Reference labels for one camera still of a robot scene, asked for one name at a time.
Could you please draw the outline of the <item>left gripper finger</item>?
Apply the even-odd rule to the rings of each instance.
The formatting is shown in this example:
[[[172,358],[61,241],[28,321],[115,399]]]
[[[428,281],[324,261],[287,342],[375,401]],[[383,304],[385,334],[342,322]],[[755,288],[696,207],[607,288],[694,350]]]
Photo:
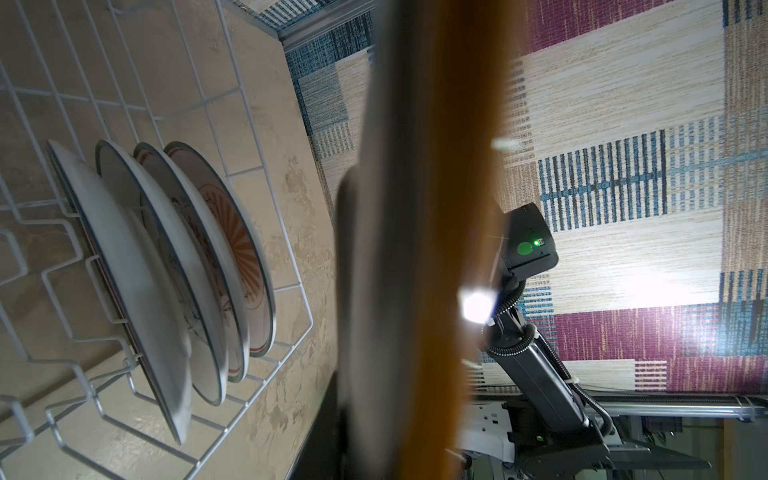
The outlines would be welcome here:
[[[289,469],[289,480],[345,478],[346,409],[339,394],[338,373],[334,372],[315,420]]]

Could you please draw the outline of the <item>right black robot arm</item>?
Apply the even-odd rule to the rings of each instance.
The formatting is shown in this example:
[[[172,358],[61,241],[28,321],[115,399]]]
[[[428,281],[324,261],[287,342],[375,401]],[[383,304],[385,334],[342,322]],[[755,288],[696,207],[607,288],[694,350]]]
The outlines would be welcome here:
[[[517,308],[528,279],[559,257],[539,208],[493,204],[491,311],[480,349],[520,391],[515,401],[475,403],[460,430],[464,479],[486,462],[493,479],[574,479],[585,470],[709,470],[710,462],[644,442],[625,441],[609,412],[589,395],[537,326]]]

